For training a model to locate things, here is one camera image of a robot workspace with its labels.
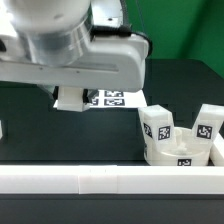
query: white block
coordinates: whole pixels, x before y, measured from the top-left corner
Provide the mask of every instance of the white block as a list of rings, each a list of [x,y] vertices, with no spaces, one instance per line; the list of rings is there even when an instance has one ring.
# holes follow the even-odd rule
[[[118,194],[224,194],[224,168],[118,167]]]
[[[117,194],[116,166],[83,166],[79,194]]]
[[[224,166],[224,139],[218,134],[210,152],[210,159],[215,166]]]
[[[83,89],[75,87],[59,87],[58,101],[54,107],[58,110],[82,112],[89,109],[90,104],[83,103]]]
[[[187,141],[187,148],[210,150],[224,121],[224,107],[203,104]]]
[[[159,105],[139,108],[145,143],[155,144],[157,151],[177,147],[172,113]]]
[[[0,140],[3,137],[3,132],[2,132],[2,122],[0,121]]]
[[[77,167],[0,166],[0,194],[78,194]]]

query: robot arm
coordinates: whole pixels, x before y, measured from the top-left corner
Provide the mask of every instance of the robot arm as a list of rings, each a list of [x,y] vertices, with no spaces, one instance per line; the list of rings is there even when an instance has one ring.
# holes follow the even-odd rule
[[[142,89],[150,46],[128,27],[118,28],[123,23],[120,0],[2,3],[13,32],[0,33],[5,46],[0,81],[59,86],[58,109],[76,111],[88,108],[84,89]]]

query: black and white pattern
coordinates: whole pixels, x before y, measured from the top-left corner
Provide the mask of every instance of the black and white pattern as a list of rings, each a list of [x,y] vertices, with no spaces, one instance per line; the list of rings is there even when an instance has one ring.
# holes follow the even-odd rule
[[[150,128],[147,124],[145,124],[145,123],[144,123],[144,129],[145,129],[145,133],[146,133],[149,137],[152,138],[152,130],[151,130],[151,128]]]
[[[178,159],[177,166],[191,166],[191,159]]]
[[[158,135],[158,140],[165,140],[169,139],[171,136],[171,126],[166,126],[159,128],[159,135]]]
[[[99,105],[99,99],[92,99],[91,106],[98,106]]]
[[[105,97],[124,97],[124,93],[123,92],[119,92],[119,91],[105,91],[104,92],[104,96]]]
[[[105,99],[104,100],[104,106],[125,106],[125,100],[124,99]]]
[[[207,125],[198,125],[197,137],[210,140],[212,138],[212,127]]]

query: white edge barrier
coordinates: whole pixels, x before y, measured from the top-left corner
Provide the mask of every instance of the white edge barrier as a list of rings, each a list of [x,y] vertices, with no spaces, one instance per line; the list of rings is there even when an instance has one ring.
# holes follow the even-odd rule
[[[224,194],[224,167],[0,166],[0,194]]]

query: white cube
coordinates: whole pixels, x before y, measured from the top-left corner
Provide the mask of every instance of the white cube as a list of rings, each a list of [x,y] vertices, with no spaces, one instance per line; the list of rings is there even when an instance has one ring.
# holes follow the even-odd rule
[[[172,113],[159,105],[139,108],[146,145],[154,142],[158,151],[177,147]]]
[[[187,141],[187,148],[210,150],[224,121],[224,107],[203,104]]]

